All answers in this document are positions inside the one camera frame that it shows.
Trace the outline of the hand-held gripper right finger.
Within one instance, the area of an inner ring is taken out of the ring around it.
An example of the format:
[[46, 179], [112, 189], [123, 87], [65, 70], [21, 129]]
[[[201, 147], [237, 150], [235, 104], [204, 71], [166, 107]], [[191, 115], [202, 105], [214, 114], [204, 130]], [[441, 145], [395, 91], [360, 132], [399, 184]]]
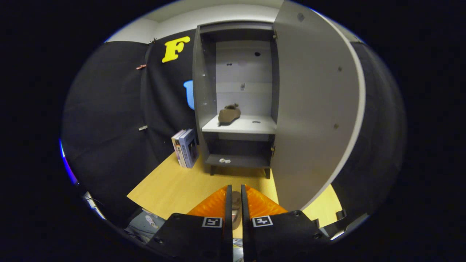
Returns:
[[241, 185], [245, 262], [310, 262], [331, 239], [301, 210], [252, 217], [245, 184]]

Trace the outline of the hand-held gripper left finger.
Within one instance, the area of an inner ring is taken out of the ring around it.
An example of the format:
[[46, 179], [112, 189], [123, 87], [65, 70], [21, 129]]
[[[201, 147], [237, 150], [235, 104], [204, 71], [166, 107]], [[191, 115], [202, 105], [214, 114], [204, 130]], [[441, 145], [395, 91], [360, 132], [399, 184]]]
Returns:
[[233, 260], [232, 186], [222, 188], [220, 215], [173, 213], [146, 244], [162, 262]]

